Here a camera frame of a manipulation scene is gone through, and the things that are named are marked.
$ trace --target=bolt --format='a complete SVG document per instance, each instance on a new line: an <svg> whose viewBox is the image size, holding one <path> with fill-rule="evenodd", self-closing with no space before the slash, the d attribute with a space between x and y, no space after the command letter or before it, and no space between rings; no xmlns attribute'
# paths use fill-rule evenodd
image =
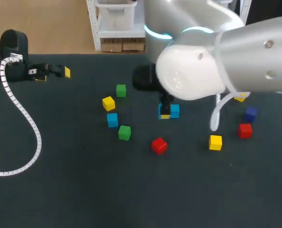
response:
<svg viewBox="0 0 282 228"><path fill-rule="evenodd" d="M203 58L203 53L200 53L200 54L198 55L198 60L202 60L202 58Z"/></svg>
<svg viewBox="0 0 282 228"><path fill-rule="evenodd" d="M265 75L266 79L274 79L275 78L275 73L273 71L269 71Z"/></svg>
<svg viewBox="0 0 282 228"><path fill-rule="evenodd" d="M268 40L264 43L265 48L271 48L274 42L272 40Z"/></svg>

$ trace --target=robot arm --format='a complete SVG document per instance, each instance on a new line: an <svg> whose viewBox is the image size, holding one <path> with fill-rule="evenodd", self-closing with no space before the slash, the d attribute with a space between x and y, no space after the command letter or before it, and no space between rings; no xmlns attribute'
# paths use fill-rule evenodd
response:
<svg viewBox="0 0 282 228"><path fill-rule="evenodd" d="M282 17L221 32L190 30L160 54L156 71L173 96L282 91Z"/></svg>
<svg viewBox="0 0 282 228"><path fill-rule="evenodd" d="M282 18L244 27L211 0L145 0L145 21L149 60L174 97L282 91Z"/></svg>

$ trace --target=green cube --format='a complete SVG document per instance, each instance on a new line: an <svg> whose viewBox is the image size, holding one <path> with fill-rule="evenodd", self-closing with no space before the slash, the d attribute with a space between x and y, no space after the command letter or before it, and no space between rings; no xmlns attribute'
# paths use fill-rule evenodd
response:
<svg viewBox="0 0 282 228"><path fill-rule="evenodd" d="M131 127L121 125L118 132L120 140L129 141L131 134L132 134Z"/></svg>
<svg viewBox="0 0 282 228"><path fill-rule="evenodd" d="M117 85L117 97L126 97L126 85Z"/></svg>

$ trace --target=dark table surface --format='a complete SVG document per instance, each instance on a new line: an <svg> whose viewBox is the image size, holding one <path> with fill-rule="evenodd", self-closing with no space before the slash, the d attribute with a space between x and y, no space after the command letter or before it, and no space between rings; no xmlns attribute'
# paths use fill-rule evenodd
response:
<svg viewBox="0 0 282 228"><path fill-rule="evenodd" d="M158 120L158 95L131 86L143 55L46 55L71 79L10 84L42 135L39 159L27 171L0 178L0 228L282 228L282 95L252 94L221 111L221 152L208 150L215 97L180 104L180 118ZM115 97L118 140L102 99ZM237 128L248 106L258 108L252 139ZM163 137L163 156L150 143ZM0 171L25 165L34 133L0 83Z"/></svg>

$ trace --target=blue cube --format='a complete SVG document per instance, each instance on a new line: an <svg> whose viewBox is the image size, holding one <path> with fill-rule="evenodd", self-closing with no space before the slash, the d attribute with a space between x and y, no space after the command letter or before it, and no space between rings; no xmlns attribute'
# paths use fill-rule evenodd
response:
<svg viewBox="0 0 282 228"><path fill-rule="evenodd" d="M161 114L160 114L161 106L162 106L162 104L160 103L160 104L158 105L158 119L159 119L159 120L161 119Z"/></svg>
<svg viewBox="0 0 282 228"><path fill-rule="evenodd" d="M257 116L257 109L249 107L247 108L244 114L244 121L248 123L253 123L255 121L256 116Z"/></svg>
<svg viewBox="0 0 282 228"><path fill-rule="evenodd" d="M118 127L118 115L117 113L107 114L108 127Z"/></svg>
<svg viewBox="0 0 282 228"><path fill-rule="evenodd" d="M170 105L170 118L179 118L179 105L178 104L171 104Z"/></svg>

